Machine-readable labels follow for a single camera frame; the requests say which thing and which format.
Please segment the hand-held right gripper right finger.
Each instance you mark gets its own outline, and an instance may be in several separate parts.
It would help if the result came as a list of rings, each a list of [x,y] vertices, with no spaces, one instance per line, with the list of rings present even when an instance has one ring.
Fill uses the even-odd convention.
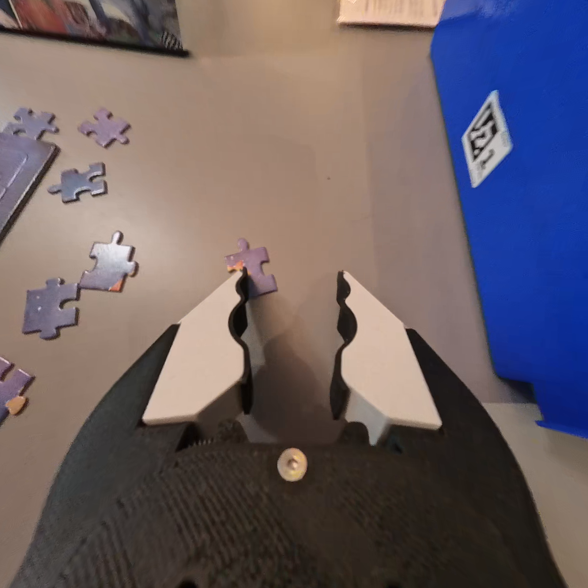
[[[392,427],[442,427],[405,324],[350,272],[338,272],[337,332],[330,409],[334,420],[360,423],[372,446]]]

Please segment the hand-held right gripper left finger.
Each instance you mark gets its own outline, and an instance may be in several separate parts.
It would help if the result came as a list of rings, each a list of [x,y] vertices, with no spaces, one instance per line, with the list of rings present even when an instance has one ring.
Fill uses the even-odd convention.
[[[251,412],[253,374],[243,341],[248,299],[248,275],[240,270],[179,321],[144,425],[195,423],[215,430],[220,421]]]

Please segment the purple puzzle piece orange mark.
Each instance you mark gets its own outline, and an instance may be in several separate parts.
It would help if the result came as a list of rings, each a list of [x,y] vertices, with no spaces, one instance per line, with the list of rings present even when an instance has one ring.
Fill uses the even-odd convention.
[[[263,265],[269,262],[268,251],[265,247],[250,248],[245,238],[238,239],[238,252],[224,257],[227,270],[247,271],[249,298],[259,298],[277,291],[274,275],[266,275]]]

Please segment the space jigsaw puzzle board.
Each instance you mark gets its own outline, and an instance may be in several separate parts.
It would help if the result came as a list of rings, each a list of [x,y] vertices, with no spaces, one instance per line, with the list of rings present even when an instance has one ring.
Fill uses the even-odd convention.
[[[55,143],[1,133],[1,241],[60,153]]]

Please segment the blue plastic bin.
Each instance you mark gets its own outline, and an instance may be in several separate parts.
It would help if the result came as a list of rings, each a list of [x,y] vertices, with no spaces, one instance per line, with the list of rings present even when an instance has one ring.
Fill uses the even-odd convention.
[[[431,58],[493,367],[587,438],[587,1],[446,1]]]

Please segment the group of loose puzzle pieces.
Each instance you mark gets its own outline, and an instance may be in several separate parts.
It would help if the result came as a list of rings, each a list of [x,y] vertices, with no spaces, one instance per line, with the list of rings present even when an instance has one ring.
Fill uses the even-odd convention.
[[[10,135],[25,136],[42,141],[44,133],[55,134],[58,128],[54,124],[55,115],[48,112],[36,113],[30,108],[21,107],[13,115],[14,121],[1,131]],[[79,125],[79,132],[84,136],[92,135],[96,143],[107,148],[114,142],[128,143],[126,136],[130,124],[115,118],[106,109],[99,109],[93,114],[93,122],[84,121]],[[107,193],[103,162],[91,164],[87,171],[77,169],[65,170],[57,185],[48,188],[50,194],[59,194],[63,203],[79,200],[81,194],[92,196]],[[82,289],[104,292],[120,292],[129,276],[136,274],[138,264],[133,259],[134,247],[123,244],[123,234],[115,231],[108,243],[93,244],[90,258],[95,261],[91,270],[85,270],[79,282],[65,283],[60,277],[51,278],[41,289],[28,290],[24,311],[23,334],[39,334],[40,338],[50,341],[57,338],[64,327],[77,324],[78,309],[64,308],[64,304],[79,299]],[[34,377],[27,372],[13,369],[13,363],[1,358],[1,422],[8,416],[18,415],[27,404],[24,396]]]

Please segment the illustrated puzzle box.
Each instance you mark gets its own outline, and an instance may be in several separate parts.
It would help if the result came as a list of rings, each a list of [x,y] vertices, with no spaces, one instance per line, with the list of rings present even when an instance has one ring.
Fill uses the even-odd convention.
[[[1,1],[1,32],[185,57],[176,1]]]

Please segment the laminated instruction sheet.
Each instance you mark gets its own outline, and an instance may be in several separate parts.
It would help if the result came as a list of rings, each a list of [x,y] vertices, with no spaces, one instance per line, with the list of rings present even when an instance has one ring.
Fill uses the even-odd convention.
[[[434,29],[445,1],[339,1],[339,25]]]

